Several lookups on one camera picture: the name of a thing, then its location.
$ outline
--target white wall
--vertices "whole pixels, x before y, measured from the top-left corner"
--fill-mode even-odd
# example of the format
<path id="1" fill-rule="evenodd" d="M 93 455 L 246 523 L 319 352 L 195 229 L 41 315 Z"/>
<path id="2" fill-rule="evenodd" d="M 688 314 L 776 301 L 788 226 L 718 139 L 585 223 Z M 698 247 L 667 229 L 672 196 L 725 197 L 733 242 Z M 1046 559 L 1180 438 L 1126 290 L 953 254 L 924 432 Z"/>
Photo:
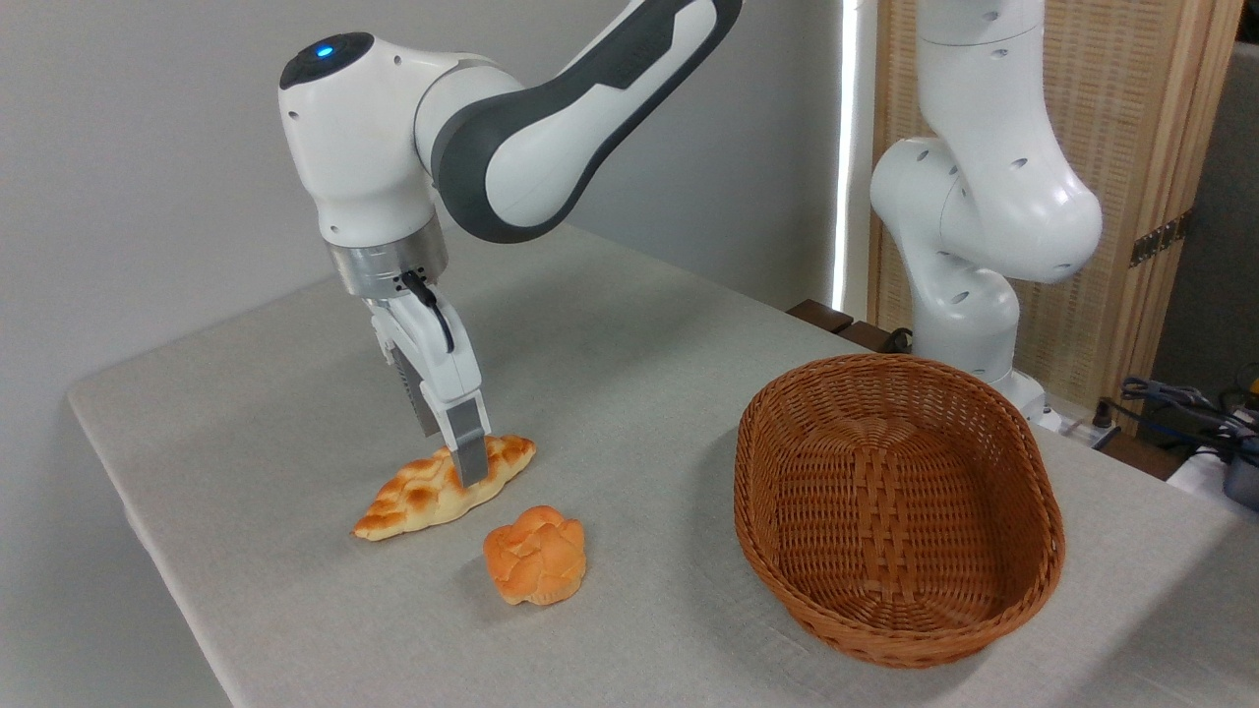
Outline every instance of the white wall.
<path id="1" fill-rule="evenodd" d="M 64 393 L 331 273 L 276 110 L 288 57 L 364 29 L 533 83 L 623 1 L 5 0 L 0 705 L 225 704 Z M 825 300 L 832 5 L 749 0 L 572 220 L 776 306 Z"/>

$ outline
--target brown wicker basket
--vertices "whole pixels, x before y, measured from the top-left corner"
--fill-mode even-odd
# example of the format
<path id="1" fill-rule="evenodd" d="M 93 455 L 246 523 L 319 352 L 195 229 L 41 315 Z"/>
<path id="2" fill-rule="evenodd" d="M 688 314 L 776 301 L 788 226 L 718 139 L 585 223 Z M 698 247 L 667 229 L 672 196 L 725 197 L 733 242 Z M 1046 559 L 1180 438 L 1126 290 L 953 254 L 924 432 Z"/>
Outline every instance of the brown wicker basket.
<path id="1" fill-rule="evenodd" d="M 884 666 L 956 661 L 1019 629 L 1066 549 L 1019 411 L 908 355 L 825 359 L 762 389 L 739 425 L 734 519 L 806 630 Z"/>

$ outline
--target gray tablecloth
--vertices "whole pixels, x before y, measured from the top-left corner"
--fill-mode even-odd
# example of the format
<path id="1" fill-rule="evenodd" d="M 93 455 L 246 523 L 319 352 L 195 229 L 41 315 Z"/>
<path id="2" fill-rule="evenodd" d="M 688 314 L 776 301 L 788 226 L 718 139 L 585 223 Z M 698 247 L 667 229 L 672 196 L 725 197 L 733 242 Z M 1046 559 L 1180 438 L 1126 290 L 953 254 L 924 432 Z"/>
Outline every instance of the gray tablecloth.
<path id="1" fill-rule="evenodd" d="M 457 523 L 349 530 L 423 438 L 335 282 L 102 372 L 71 402 L 239 705 L 1250 705 L 1259 533 L 1049 433 L 1063 582 L 1029 625 L 925 671 L 796 625 L 733 530 L 735 427 L 838 338 L 589 234 L 448 237 L 442 287 L 496 432 L 533 465 Z M 499 598 L 481 542 L 550 504 L 587 528 L 572 600 Z"/>

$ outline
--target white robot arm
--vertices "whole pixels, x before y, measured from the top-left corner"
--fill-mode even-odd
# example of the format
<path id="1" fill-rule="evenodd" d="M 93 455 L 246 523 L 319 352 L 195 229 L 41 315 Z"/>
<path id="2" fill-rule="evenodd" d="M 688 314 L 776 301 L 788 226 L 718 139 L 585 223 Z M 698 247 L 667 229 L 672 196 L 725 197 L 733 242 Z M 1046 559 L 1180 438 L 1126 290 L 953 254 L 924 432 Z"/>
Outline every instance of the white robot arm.
<path id="1" fill-rule="evenodd" d="M 919 0 L 919 105 L 939 137 L 898 142 L 871 181 L 909 275 L 914 353 L 980 377 L 1031 420 L 1045 394 L 1013 370 L 1019 301 L 1005 277 L 1065 280 L 1102 234 L 1045 108 L 1044 20 L 1044 0 Z"/>
<path id="2" fill-rule="evenodd" d="M 486 475 L 490 422 L 467 331 L 434 287 L 447 253 L 429 180 L 473 236 L 519 243 L 546 233 L 740 8 L 635 0 L 559 76 L 528 89 L 483 57 L 366 33 L 316 42 L 285 67 L 281 117 L 320 233 L 465 486 Z"/>

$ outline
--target bread roll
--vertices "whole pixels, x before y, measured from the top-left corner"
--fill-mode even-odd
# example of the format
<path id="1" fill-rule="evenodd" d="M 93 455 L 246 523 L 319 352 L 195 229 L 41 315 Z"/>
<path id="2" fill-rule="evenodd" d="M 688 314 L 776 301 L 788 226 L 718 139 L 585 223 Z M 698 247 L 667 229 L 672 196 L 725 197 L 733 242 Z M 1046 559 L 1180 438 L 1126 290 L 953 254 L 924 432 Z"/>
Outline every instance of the bread roll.
<path id="1" fill-rule="evenodd" d="M 529 509 L 485 538 L 485 563 L 511 605 L 568 600 L 585 576 L 585 530 L 550 506 Z"/>
<path id="2" fill-rule="evenodd" d="M 354 527 L 354 535 L 381 540 L 400 533 L 453 522 L 477 504 L 497 496 L 507 480 L 520 474 L 538 452 L 531 440 L 515 435 L 486 436 L 490 474 L 463 489 L 451 451 L 408 464 L 376 494 L 376 500 Z"/>

